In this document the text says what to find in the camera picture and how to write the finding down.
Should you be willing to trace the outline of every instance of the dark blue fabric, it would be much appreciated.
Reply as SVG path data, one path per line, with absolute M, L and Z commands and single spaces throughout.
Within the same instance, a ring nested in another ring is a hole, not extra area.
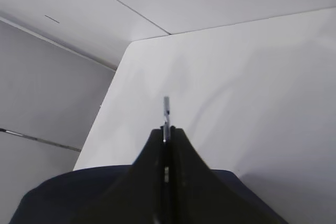
M 23 197 L 9 224 L 70 224 L 71 218 L 79 209 L 101 196 L 111 184 L 127 172 L 129 167 L 96 167 L 49 179 Z M 255 207 L 278 217 L 233 173 L 226 170 L 213 171 L 222 182 L 242 198 Z

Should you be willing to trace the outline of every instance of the metal tip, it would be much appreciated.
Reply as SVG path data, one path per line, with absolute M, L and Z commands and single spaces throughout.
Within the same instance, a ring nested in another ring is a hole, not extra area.
M 170 104 L 169 97 L 163 98 L 163 115 L 164 115 L 164 124 L 163 124 L 163 142 L 166 142 L 170 139 Z

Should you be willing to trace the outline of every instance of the ceiling seam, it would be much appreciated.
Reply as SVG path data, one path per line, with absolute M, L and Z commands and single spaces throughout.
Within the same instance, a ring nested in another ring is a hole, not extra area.
M 129 10 L 131 10 L 132 12 L 136 13 L 137 15 L 141 16 L 142 18 L 144 18 L 145 20 L 147 20 L 148 22 L 150 22 L 152 25 L 156 26 L 161 31 L 167 33 L 168 35 L 171 35 L 170 32 L 168 32 L 167 30 L 165 30 L 164 28 L 162 28 L 158 24 L 154 23 L 153 21 L 151 21 L 150 19 L 148 19 L 147 17 L 145 17 L 144 15 L 142 15 L 141 13 L 139 13 L 137 10 L 135 10 L 132 7 L 128 6 L 127 4 L 125 4 L 124 2 L 122 2 L 121 0 L 115 0 L 115 1 L 117 1 L 121 5 L 125 6 L 126 8 L 128 8 Z
M 31 31 L 31 30 L 29 30 L 29 29 L 27 29 L 27 28 L 25 28 L 25 27 L 23 27 L 21 25 L 18 25 L 18 24 L 14 23 L 14 22 L 6 19 L 6 18 L 3 18 L 3 17 L 0 16 L 0 21 L 6 23 L 8 25 L 11 25 L 11 26 L 13 26 L 13 27 L 15 27 L 15 28 L 17 28 L 17 29 L 19 29 L 21 31 L 24 31 L 24 32 L 26 32 L 26 33 L 28 33 L 30 35 L 33 35 L 36 38 L 39 38 L 39 39 L 44 40 L 44 41 L 46 41 L 46 42 L 48 42 L 50 44 L 53 44 L 54 46 L 57 46 L 57 47 L 59 47 L 59 48 L 61 48 L 63 50 L 66 50 L 66 51 L 68 51 L 68 52 L 70 52 L 72 54 L 75 54 L 75 55 L 80 56 L 80 57 L 82 57 L 84 59 L 93 61 L 94 63 L 96 63 L 98 65 L 101 65 L 102 67 L 105 67 L 105 68 L 107 68 L 109 70 L 112 70 L 113 72 L 116 72 L 116 69 L 113 69 L 113 68 L 111 68 L 111 67 L 109 67 L 109 66 L 107 66 L 107 65 L 105 65 L 105 64 L 103 64 L 103 63 L 101 63 L 101 62 L 99 62 L 99 61 L 97 61 L 95 59 L 92 59 L 91 57 L 82 55 L 82 54 L 80 54 L 80 53 L 78 53 L 78 52 L 76 52 L 76 51 L 74 51 L 74 50 L 72 50 L 72 49 L 70 49 L 68 47 L 65 47 L 65 46 L 63 46 L 63 45 L 61 45 L 61 44 L 59 44 L 59 43 L 57 43 L 57 42 L 55 42 L 55 41 L 53 41 L 51 39 L 46 38 L 45 36 L 42 36 L 41 34 L 38 34 L 38 33 L 34 32 L 34 31 Z
M 304 14 L 304 13 L 310 13 L 310 12 L 317 12 L 319 10 L 327 10 L 327 9 L 334 9 L 334 8 L 336 8 L 336 6 L 322 7 L 322 8 L 312 9 L 312 10 L 304 10 L 302 12 L 287 13 L 287 14 L 280 14 L 280 15 L 269 16 L 269 17 L 265 17 L 265 18 L 251 19 L 251 20 L 248 20 L 248 21 L 236 22 L 236 23 L 227 24 L 227 25 L 206 27 L 206 28 L 201 28 L 201 29 L 197 29 L 197 30 L 190 30 L 190 31 L 182 31 L 180 33 L 175 33 L 175 34 L 172 34 L 172 35 L 187 34 L 187 33 L 193 33 L 195 31 L 203 31 L 203 30 L 207 30 L 207 29 L 214 29 L 214 28 L 220 28 L 220 27 L 225 27 L 225 26 L 234 26 L 234 25 L 239 25 L 239 24 L 248 23 L 248 22 L 261 21 L 261 20 L 270 19 L 270 18 L 279 18 L 279 17 L 285 17 L 285 16 L 290 16 L 290 15 L 296 15 L 296 14 Z

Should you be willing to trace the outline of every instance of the gray wall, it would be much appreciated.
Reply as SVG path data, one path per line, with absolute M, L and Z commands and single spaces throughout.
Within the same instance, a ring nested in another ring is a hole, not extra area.
M 0 127 L 82 147 L 113 75 L 0 22 Z
M 114 72 L 0 22 L 0 127 L 81 148 Z M 0 133 L 0 224 L 78 153 Z
M 0 132 L 0 224 L 45 180 L 72 170 L 78 153 Z

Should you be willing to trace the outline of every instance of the black object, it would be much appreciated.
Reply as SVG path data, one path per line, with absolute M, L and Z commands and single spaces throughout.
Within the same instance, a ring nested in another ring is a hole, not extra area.
M 231 172 L 210 170 L 182 129 L 153 130 L 132 166 L 78 170 L 41 184 L 10 224 L 287 223 Z
M 127 174 L 73 224 L 281 223 L 221 183 L 182 129 L 153 130 Z

